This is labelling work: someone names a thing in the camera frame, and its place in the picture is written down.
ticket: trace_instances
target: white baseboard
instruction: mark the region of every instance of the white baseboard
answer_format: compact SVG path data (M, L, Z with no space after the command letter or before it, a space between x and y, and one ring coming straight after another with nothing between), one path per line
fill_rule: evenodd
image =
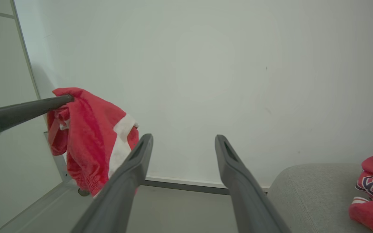
M206 186L206 187L214 187L214 188L222 188L226 189L227 187L222 184L221 182L214 182L214 181L203 181L203 180L187 180L187 179L179 179L179 178L172 178L172 177L162 177L162 176L153 176L147 175L146 180L150 181L158 181L158 182L165 182L165 183L175 183L175 184L189 184L189 185L197 185L197 186ZM264 192L268 192L270 186L261 186Z

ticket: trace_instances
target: gray floor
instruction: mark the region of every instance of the gray floor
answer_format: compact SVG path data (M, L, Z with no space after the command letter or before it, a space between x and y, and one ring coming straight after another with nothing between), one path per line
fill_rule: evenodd
M21 233L70 232L92 202L69 187L23 226ZM237 232L230 196L141 186L135 196L127 233Z

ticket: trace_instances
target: wall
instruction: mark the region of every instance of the wall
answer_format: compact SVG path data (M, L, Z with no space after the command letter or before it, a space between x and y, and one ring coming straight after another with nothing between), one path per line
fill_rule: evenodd
M15 3L43 97L77 86L129 112L154 135L149 176L219 182L216 134L266 186L373 155L373 1Z
M0 16L0 107L36 99L15 20ZM0 135L0 227L61 183L46 130L38 117Z

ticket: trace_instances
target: gray sofa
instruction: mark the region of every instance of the gray sofa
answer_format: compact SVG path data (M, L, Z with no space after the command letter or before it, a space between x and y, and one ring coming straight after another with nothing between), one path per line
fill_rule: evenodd
M284 221L294 233L370 233L349 218L362 168L359 164L305 164L282 171L268 191Z

